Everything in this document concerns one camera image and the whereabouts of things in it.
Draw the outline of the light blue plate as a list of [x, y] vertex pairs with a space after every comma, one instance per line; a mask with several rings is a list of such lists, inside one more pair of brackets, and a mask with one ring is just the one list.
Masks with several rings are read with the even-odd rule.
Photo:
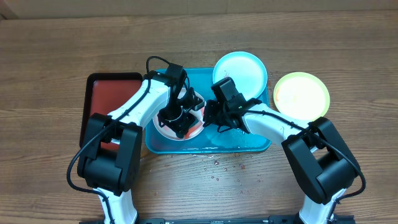
[[263, 62], [249, 52], [231, 52], [221, 57], [213, 69], [213, 83], [231, 77], [246, 100], [259, 98], [267, 86]]

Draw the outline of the pink and green sponge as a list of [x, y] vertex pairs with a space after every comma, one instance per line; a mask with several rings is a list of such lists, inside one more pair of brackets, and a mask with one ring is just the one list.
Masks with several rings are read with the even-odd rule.
[[[184, 139], [193, 138], [202, 130], [201, 122], [196, 121], [193, 125], [188, 129], [188, 133], [183, 136]], [[167, 126], [160, 128], [159, 132], [167, 138], [170, 139], [178, 139], [177, 135]]]

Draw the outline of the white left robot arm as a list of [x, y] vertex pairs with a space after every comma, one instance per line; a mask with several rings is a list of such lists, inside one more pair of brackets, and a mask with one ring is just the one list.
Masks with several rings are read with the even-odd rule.
[[105, 214], [103, 223], [137, 223], [131, 186], [140, 166], [142, 132], [159, 114], [160, 122], [182, 138], [205, 105], [193, 88], [180, 96], [184, 81], [146, 79], [140, 89], [107, 115], [90, 116], [83, 144], [71, 161], [86, 180], [86, 193], [96, 194]]

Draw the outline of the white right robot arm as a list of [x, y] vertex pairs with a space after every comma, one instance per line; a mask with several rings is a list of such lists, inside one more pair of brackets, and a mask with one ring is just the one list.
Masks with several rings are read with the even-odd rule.
[[346, 190], [354, 179], [364, 177], [343, 138], [324, 117], [315, 121], [293, 119], [252, 98], [237, 103], [209, 100], [203, 120], [207, 126], [263, 136], [284, 150], [305, 194], [298, 223], [339, 223], [334, 214], [336, 205], [349, 196]]

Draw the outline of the yellow plate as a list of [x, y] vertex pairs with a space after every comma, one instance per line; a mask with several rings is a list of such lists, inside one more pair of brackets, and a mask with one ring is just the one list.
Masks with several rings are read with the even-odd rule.
[[273, 99], [280, 113], [308, 121], [326, 115], [330, 107], [326, 85], [306, 72], [284, 75], [274, 87]]

